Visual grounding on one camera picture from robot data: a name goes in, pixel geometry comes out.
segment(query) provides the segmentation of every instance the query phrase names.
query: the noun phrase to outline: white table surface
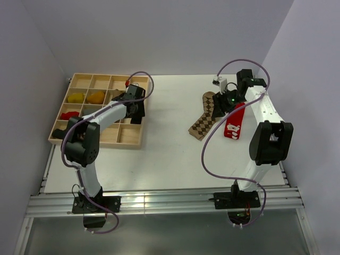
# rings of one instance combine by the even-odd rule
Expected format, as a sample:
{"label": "white table surface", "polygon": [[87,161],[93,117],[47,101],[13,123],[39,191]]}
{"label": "white table surface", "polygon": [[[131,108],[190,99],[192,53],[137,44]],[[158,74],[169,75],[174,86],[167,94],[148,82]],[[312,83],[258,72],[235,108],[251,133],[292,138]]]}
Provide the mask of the white table surface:
{"label": "white table surface", "polygon": [[[104,191],[219,188],[233,181],[208,175],[201,166],[203,141],[189,135],[189,127],[203,113],[202,95],[218,91],[213,75],[154,76],[155,91],[147,106],[142,148],[101,148],[96,160],[99,182]],[[235,75],[226,75],[236,82]],[[206,165],[213,173],[241,176],[250,160],[248,147],[256,129],[255,117],[245,109],[239,140],[223,136],[224,125],[215,133],[206,150]],[[70,192],[77,178],[61,161],[56,146],[50,163],[46,193]],[[284,185],[280,167],[273,166],[262,185]]]}

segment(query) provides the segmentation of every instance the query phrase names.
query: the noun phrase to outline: gray wall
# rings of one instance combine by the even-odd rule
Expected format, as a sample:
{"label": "gray wall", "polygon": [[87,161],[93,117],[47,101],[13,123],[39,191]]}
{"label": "gray wall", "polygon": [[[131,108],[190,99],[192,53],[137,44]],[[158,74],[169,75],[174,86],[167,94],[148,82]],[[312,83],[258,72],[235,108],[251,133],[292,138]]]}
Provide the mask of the gray wall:
{"label": "gray wall", "polygon": [[40,187],[64,75],[19,0],[0,1],[0,254],[12,254]]}
{"label": "gray wall", "polygon": [[210,74],[235,58],[262,62],[293,0],[23,2],[71,76],[136,70]]}
{"label": "gray wall", "polygon": [[265,61],[294,137],[285,162],[323,254],[339,254],[340,2],[295,0]]}

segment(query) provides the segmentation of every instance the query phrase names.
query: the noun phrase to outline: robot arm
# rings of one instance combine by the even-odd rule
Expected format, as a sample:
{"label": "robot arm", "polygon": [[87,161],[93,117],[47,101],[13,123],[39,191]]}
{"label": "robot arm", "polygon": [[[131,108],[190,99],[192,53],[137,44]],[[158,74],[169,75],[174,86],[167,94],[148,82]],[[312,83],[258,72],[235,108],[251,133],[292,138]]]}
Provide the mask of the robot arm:
{"label": "robot arm", "polygon": [[[95,167],[95,160],[99,153],[100,133],[123,118],[129,117],[132,124],[140,124],[145,116],[143,101],[113,105],[119,101],[144,97],[145,90],[131,84],[128,86],[126,93],[113,98],[104,108],[82,118],[72,117],[67,124],[66,130],[55,130],[53,132],[54,137],[64,139],[65,134],[75,123],[93,116],[93,119],[79,125],[70,135],[65,145],[65,155],[72,165],[79,167],[79,173],[83,181],[83,185],[81,185],[77,175],[80,186],[86,187],[87,194],[94,202],[102,204],[103,196],[103,189],[98,182]],[[87,203],[82,190],[79,191],[79,197],[82,202]]]}
{"label": "robot arm", "polygon": [[[215,77],[213,84],[220,87],[220,92],[213,96],[213,117],[222,117],[230,113],[237,104],[251,102],[265,93],[262,100],[251,105],[254,112],[257,129],[249,145],[249,161],[244,174],[240,177],[255,180],[259,183],[272,165],[277,165],[286,159],[290,146],[293,125],[285,123],[273,106],[265,91],[267,86],[263,79],[256,79],[251,70],[241,70],[237,73],[237,89],[228,90],[227,80]],[[258,189],[256,183],[248,181],[235,182],[239,191],[252,192]]]}

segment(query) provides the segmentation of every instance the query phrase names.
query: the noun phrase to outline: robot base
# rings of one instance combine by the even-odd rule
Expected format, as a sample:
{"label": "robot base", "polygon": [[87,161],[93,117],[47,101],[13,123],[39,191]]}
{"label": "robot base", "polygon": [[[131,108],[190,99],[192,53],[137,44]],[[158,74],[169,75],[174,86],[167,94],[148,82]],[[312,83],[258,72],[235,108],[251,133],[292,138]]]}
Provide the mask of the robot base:
{"label": "robot base", "polygon": [[[78,193],[78,197],[73,201],[72,213],[73,214],[99,214],[106,213],[104,210],[94,206],[87,198]],[[121,197],[103,197],[103,189],[100,189],[99,193],[91,198],[95,203],[111,210],[114,213],[119,213],[121,206]],[[84,216],[83,224],[84,227],[93,229],[93,228],[102,228],[106,222],[106,216]]]}
{"label": "robot base", "polygon": [[261,206],[260,198],[257,191],[244,192],[240,191],[239,186],[232,185],[231,192],[214,193],[211,200],[215,203],[215,209],[240,209],[250,206],[250,208],[258,208]]}

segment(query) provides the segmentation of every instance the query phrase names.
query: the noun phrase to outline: wooden tray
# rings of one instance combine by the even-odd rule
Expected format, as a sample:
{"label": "wooden tray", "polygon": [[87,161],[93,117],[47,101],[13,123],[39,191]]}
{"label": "wooden tray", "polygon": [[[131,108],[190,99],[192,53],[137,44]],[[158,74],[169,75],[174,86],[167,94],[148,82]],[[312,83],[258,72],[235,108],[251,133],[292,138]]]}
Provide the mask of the wooden tray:
{"label": "wooden tray", "polygon": [[[85,74],[75,73],[69,85],[64,101],[60,107],[58,116],[53,125],[48,141],[52,144],[60,145],[62,141],[52,137],[55,129],[65,129],[68,121],[61,120],[61,114],[67,112],[79,112],[83,116],[85,109],[98,110],[107,105],[113,96],[113,90],[125,91],[125,81],[129,76]],[[138,83],[140,87],[148,92],[149,78],[147,76],[135,76],[131,83]],[[101,105],[89,104],[86,98],[94,92],[103,91],[105,94],[104,103]],[[69,95],[73,93],[83,93],[84,101],[81,104],[70,104],[67,102]],[[113,123],[100,134],[100,146],[106,148],[140,148],[142,141],[142,131],[144,118],[141,124],[130,124],[131,119],[126,118]]]}

